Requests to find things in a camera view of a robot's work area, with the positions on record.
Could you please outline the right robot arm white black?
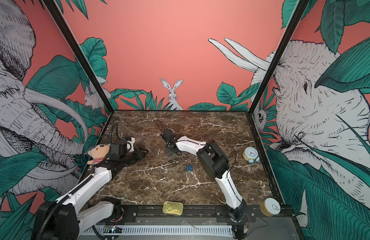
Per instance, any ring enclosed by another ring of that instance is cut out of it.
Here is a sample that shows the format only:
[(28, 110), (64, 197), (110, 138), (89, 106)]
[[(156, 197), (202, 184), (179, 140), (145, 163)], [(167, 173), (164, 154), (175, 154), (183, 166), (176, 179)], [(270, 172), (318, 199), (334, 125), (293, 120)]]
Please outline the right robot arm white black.
[(161, 133), (167, 152), (189, 153), (198, 157), (206, 174), (215, 179), (225, 197), (230, 218), (240, 221), (246, 210), (246, 201), (238, 192), (229, 168), (229, 159), (215, 141), (200, 142), (183, 135), (176, 135), (170, 129)]

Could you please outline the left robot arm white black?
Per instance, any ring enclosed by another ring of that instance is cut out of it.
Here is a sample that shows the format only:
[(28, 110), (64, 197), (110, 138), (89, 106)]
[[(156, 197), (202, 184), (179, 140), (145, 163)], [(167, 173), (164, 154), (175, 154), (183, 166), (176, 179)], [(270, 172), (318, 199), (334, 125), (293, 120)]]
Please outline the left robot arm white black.
[(99, 144), (89, 150), (91, 173), (57, 200), (43, 203), (37, 213), (32, 240), (75, 240), (98, 222), (118, 222), (125, 216), (119, 199), (105, 198), (83, 210), (87, 201), (121, 170), (141, 161), (148, 150), (136, 147), (128, 137), (112, 144)]

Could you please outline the blue padlock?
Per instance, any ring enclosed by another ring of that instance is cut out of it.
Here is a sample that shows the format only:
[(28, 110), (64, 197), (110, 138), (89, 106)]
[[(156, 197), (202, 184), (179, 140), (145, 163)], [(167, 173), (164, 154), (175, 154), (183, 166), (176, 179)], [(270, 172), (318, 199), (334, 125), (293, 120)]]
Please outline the blue padlock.
[(186, 165), (186, 171), (187, 172), (193, 172), (193, 165), (192, 165), (192, 163), (188, 163)]

